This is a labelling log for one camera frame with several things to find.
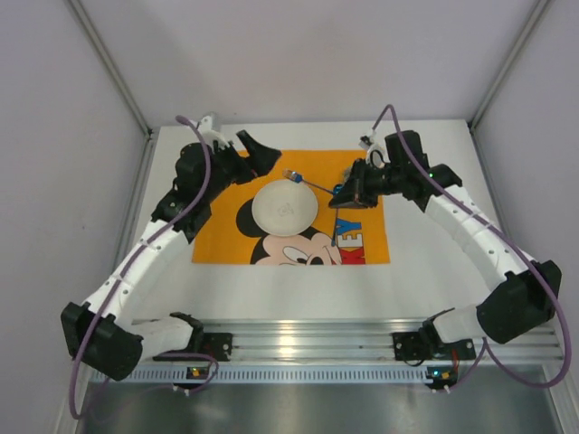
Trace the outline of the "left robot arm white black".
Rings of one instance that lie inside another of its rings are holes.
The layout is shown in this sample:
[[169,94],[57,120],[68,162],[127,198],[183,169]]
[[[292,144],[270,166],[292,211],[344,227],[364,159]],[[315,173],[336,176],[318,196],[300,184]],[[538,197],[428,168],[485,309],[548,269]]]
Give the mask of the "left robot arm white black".
[[175,312],[140,324],[135,318],[166,268],[209,221],[212,202],[233,184],[268,175],[281,157],[280,150],[260,144],[244,130],[237,137],[245,156],[217,137],[207,145],[184,146],[172,187],[140,240],[95,293],[62,310],[65,341],[76,361],[122,381],[148,358],[198,350],[203,325],[192,316]]

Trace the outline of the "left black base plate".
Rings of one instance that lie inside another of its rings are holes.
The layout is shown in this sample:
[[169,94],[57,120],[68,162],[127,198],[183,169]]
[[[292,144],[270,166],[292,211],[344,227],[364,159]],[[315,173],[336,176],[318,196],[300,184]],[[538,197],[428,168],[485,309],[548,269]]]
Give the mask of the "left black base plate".
[[233,349],[233,334],[202,332],[195,334],[187,347],[154,356],[156,362],[208,361],[213,358],[217,362],[230,359]]

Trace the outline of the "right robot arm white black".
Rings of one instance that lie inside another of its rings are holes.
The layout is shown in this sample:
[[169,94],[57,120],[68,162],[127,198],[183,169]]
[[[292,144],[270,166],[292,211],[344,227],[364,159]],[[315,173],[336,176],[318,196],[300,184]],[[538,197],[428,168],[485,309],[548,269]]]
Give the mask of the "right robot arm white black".
[[544,290],[558,292],[562,272],[552,261],[517,255],[491,229],[491,221],[471,200],[458,175],[445,164],[430,165],[421,138],[412,130],[361,138],[366,150],[351,166],[332,209],[368,209],[381,196],[400,194],[415,203],[456,242],[482,276],[489,295],[479,304],[451,308],[425,320],[421,334],[431,346],[486,337],[498,344],[550,321],[555,306]]

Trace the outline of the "orange cartoon mouse placemat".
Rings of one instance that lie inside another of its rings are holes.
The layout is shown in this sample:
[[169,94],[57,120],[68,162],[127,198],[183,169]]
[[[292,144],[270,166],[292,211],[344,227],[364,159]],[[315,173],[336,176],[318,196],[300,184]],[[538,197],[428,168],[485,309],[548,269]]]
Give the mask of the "orange cartoon mouse placemat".
[[269,235],[252,217],[252,200],[257,192],[273,181],[288,180],[282,175],[283,169],[296,171],[307,180],[333,190],[336,184],[342,184],[342,172],[363,156],[362,151],[283,151],[268,175],[247,184],[232,184],[212,202],[212,216],[195,237],[194,262],[291,266],[389,262],[381,205],[341,209],[336,247],[331,246],[335,210],[328,206],[333,195],[313,187],[308,188],[317,196],[318,216],[298,235]]

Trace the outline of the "cream round plate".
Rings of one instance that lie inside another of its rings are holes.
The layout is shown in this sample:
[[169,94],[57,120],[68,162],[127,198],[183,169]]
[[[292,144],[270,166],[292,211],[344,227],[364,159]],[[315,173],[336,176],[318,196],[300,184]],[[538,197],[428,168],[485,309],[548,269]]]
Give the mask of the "cream round plate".
[[317,216],[317,196],[306,185],[290,180],[266,184],[252,200],[252,217],[269,235],[298,235],[309,228]]

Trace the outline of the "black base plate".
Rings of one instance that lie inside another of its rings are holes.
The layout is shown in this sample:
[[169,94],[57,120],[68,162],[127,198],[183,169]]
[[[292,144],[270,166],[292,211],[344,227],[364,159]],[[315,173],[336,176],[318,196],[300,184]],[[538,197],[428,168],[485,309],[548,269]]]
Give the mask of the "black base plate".
[[473,361],[477,357],[474,343],[471,339],[457,342],[432,343],[421,337],[417,331],[392,333],[394,359],[400,362],[451,361],[457,357],[459,361]]
[[233,334],[202,332],[195,334],[187,347],[154,356],[156,362],[208,361],[213,358],[217,362],[230,359],[233,349]]

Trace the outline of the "small grey ceramic cup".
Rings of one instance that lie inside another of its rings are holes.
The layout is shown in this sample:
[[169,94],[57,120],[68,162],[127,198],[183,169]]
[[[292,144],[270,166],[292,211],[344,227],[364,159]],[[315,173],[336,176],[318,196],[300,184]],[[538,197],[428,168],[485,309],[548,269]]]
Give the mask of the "small grey ceramic cup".
[[347,169],[345,169],[342,172],[342,175],[341,175],[341,183],[342,184],[344,184],[349,179],[351,173],[352,173],[352,167],[348,167]]

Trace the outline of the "blue metal fork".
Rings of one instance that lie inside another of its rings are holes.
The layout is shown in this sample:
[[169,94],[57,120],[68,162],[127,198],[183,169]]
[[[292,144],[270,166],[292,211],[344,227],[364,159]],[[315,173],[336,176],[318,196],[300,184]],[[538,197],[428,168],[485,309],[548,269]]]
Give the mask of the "blue metal fork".
[[293,183],[295,183],[295,184],[305,184],[305,185],[307,185],[308,187],[313,187],[313,188],[318,189],[318,190],[320,190],[320,191],[322,191],[322,192],[329,193],[330,195],[334,195],[334,191],[333,191],[333,190],[330,190],[330,189],[328,189],[328,188],[326,188],[326,187],[323,187],[323,186],[321,186],[321,185],[319,185],[319,184],[315,184],[315,183],[307,180],[306,178],[303,177],[302,174],[300,174],[300,173],[298,173],[298,172],[296,172],[296,171],[293,171],[293,170],[290,170],[290,169],[283,169],[283,170],[282,170],[282,175],[283,175],[284,178],[290,180],[291,182],[293,182]]

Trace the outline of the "blue metal spoon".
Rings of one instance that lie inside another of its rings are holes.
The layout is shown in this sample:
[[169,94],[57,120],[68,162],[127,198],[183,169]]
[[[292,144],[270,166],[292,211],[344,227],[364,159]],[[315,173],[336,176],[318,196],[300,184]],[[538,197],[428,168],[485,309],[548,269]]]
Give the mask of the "blue metal spoon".
[[[333,187],[332,190],[332,195],[336,196],[342,189],[344,185],[343,184],[336,184]],[[332,247],[336,247],[337,246],[337,227],[338,227],[338,217],[339,217],[339,213],[340,210],[343,208],[342,205],[339,205],[336,209],[335,209],[335,215],[334,215],[334,224],[333,224],[333,233],[332,233],[332,237],[331,237],[331,246]]]

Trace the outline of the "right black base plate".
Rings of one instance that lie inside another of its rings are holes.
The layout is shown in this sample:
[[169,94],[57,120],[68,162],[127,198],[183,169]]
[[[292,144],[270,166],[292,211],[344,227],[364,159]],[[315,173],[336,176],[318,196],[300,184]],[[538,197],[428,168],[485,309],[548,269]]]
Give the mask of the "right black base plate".
[[474,343],[471,339],[457,342],[432,343],[421,337],[417,331],[392,333],[394,359],[400,362],[451,361],[457,357],[459,361],[473,361],[477,357]]

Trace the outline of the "aluminium mounting rail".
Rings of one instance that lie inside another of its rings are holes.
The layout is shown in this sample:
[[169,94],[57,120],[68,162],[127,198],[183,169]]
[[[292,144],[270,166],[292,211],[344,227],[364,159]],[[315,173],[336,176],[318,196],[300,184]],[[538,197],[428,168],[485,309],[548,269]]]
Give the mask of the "aluminium mounting rail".
[[[419,321],[394,320],[280,320],[204,321],[209,333],[233,335],[235,363],[370,363],[394,360],[393,333],[415,331]],[[489,342],[502,363],[561,362],[563,345],[550,325],[544,325],[508,344]]]

